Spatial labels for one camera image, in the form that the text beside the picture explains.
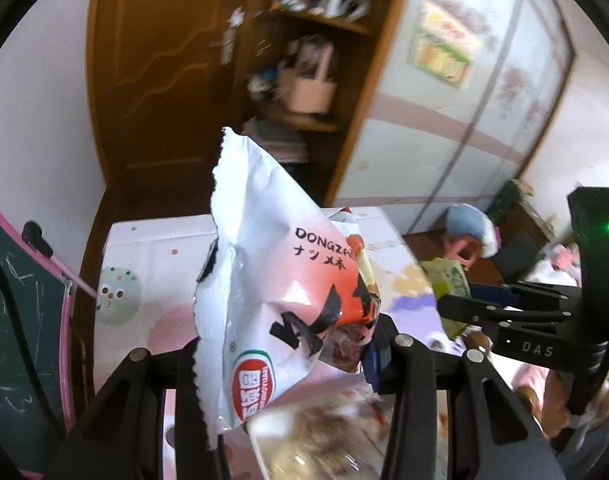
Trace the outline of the person's right hand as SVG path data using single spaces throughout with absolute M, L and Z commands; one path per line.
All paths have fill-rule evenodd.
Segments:
M 544 435 L 549 439 L 556 437 L 571 423 L 571 414 L 566 407 L 567 396 L 568 393 L 559 374 L 549 370 L 545 384 L 541 426 Z M 601 426 L 609 417 L 609 372 L 599 393 L 593 399 L 593 405 L 595 414 L 590 424 L 591 429 Z

